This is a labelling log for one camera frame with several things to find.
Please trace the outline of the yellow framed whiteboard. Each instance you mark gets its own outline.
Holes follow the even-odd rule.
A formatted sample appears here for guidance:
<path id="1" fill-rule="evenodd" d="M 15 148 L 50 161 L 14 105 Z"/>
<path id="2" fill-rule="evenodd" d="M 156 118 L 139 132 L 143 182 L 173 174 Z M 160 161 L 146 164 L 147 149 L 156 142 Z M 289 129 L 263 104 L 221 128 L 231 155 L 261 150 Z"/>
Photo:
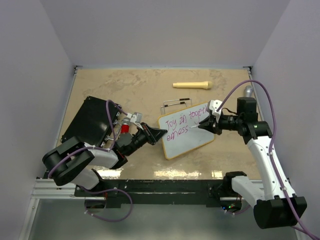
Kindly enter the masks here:
<path id="1" fill-rule="evenodd" d="M 190 106 L 175 112 L 167 113 L 158 118 L 160 129 L 168 130 L 162 137 L 164 156 L 167 160 L 174 159 L 185 153 L 200 148 L 214 141 L 215 135 L 209 131 L 190 128 L 209 116 L 207 103 Z"/>

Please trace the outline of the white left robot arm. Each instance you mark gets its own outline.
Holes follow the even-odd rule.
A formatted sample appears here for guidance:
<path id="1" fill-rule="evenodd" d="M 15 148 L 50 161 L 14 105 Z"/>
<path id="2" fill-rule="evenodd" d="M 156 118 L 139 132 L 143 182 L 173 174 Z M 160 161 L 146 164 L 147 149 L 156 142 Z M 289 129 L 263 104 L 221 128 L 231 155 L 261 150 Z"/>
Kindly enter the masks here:
<path id="1" fill-rule="evenodd" d="M 72 137 L 43 156 L 48 177 L 57 186 L 73 183 L 92 196 L 99 196 L 104 190 L 103 180 L 96 170 L 87 166 L 119 169 L 128 162 L 128 156 L 145 144 L 155 145 L 168 132 L 144 122 L 140 125 L 135 134 L 122 130 L 111 148 L 96 147 Z"/>

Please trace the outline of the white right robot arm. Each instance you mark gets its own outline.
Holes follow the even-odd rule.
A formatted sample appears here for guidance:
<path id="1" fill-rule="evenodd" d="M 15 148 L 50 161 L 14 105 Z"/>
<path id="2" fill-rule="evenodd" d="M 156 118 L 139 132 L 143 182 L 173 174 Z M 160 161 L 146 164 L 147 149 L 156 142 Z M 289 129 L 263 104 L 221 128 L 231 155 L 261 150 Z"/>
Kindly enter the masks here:
<path id="1" fill-rule="evenodd" d="M 307 208 L 306 199 L 297 196 L 278 160 L 273 133 L 266 121 L 260 121 L 257 101 L 253 97 L 239 97 L 236 112 L 223 114 L 222 101 L 210 100 L 208 117 L 198 128 L 216 135 L 236 131 L 253 155 L 262 180 L 258 188 L 242 171 L 228 172 L 220 186 L 214 189 L 219 199 L 223 194 L 243 197 L 253 208 L 253 215 L 261 229 L 294 227 Z"/>

